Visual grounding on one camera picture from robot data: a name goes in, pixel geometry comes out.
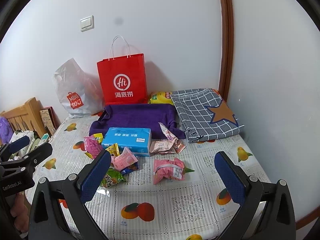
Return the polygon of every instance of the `wooden headboard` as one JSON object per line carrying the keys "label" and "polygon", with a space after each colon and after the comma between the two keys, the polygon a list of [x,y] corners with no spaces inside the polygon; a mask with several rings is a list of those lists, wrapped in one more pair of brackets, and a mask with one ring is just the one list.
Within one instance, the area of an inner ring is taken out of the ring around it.
{"label": "wooden headboard", "polygon": [[40,108],[36,98],[31,98],[23,106],[18,106],[9,111],[3,111],[0,116],[5,117],[13,131],[36,131],[42,137],[46,130],[41,120]]}

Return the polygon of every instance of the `barcode label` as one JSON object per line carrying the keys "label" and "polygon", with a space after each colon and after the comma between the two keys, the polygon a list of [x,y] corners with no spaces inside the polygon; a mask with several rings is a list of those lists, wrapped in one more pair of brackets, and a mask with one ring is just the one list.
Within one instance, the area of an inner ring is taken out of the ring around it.
{"label": "barcode label", "polygon": [[182,179],[182,170],[180,170],[178,168],[173,168],[173,175],[172,176],[177,179]]}

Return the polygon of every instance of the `fruit print tablecloth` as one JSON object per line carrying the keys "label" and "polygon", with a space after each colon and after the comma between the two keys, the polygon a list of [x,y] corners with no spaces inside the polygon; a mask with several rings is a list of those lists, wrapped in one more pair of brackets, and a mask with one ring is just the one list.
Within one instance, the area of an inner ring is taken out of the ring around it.
{"label": "fruit print tablecloth", "polygon": [[[92,161],[85,155],[81,142],[88,135],[91,123],[97,119],[97,116],[66,119],[50,141],[52,155],[37,166],[33,177],[36,185],[43,176],[49,180],[65,179]],[[86,203],[109,239],[185,240],[193,234],[200,235],[202,239],[218,236],[239,208],[231,200],[214,167],[213,160],[218,151],[225,151],[248,175],[254,174],[261,181],[270,182],[239,135],[204,143],[189,144],[184,140],[184,143],[186,148],[180,154],[138,158],[140,169],[129,174],[125,183],[109,189],[99,187],[92,201]],[[174,157],[195,171],[186,173],[184,181],[164,179],[153,185],[153,160],[173,160]],[[47,161],[55,161],[56,169],[46,168],[44,164]],[[36,186],[26,192],[30,203],[35,189]],[[70,212],[63,204],[67,223],[78,234]]]}

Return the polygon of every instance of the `silver screw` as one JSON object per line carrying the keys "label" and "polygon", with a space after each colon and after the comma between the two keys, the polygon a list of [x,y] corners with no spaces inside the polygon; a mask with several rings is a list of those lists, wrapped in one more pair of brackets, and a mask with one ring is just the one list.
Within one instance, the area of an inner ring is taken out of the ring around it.
{"label": "silver screw", "polygon": [[252,182],[257,182],[258,181],[258,178],[256,176],[250,176],[249,179],[252,181]]}
{"label": "silver screw", "polygon": [[279,181],[279,183],[280,183],[282,186],[287,185],[287,183],[286,183],[283,179],[281,179],[281,180]]}
{"label": "silver screw", "polygon": [[69,177],[68,177],[68,179],[69,179],[69,180],[75,180],[76,177],[77,177],[76,174],[70,174]]}
{"label": "silver screw", "polygon": [[41,179],[39,179],[39,182],[42,184],[45,182],[45,177],[42,177]]}

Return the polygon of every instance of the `brown star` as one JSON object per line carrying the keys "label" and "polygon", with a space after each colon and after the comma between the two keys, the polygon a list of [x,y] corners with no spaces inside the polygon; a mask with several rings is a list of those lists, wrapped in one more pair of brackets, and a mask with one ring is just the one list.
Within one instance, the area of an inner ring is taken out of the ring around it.
{"label": "brown star", "polygon": [[221,100],[220,105],[218,106],[205,106],[211,113],[213,113],[213,117],[210,121],[210,124],[217,123],[222,120],[229,121],[236,126],[238,122],[235,119],[235,115],[231,111],[231,109],[227,106],[225,101]]}

